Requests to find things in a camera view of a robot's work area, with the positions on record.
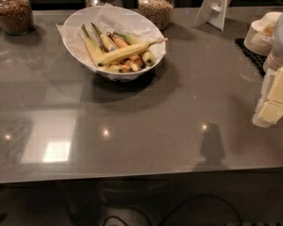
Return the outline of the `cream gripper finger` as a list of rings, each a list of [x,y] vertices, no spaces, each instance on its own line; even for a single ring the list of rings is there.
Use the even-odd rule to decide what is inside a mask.
[[[277,70],[273,84],[267,95],[269,101],[283,105],[283,67]]]
[[[258,127],[269,128],[276,125],[282,117],[283,104],[261,98],[258,100],[252,123]]]

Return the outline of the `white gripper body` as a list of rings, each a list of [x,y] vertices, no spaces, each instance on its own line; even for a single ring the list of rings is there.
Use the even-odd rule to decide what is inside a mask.
[[[276,71],[272,69],[268,69],[266,74],[264,75],[262,87],[261,87],[261,96],[265,98],[273,84],[275,79]]]

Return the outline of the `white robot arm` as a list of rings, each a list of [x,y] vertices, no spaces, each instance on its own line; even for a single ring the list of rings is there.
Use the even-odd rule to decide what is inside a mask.
[[[272,50],[263,70],[265,75],[252,123],[268,128],[283,117],[283,12],[279,16],[272,35]]]

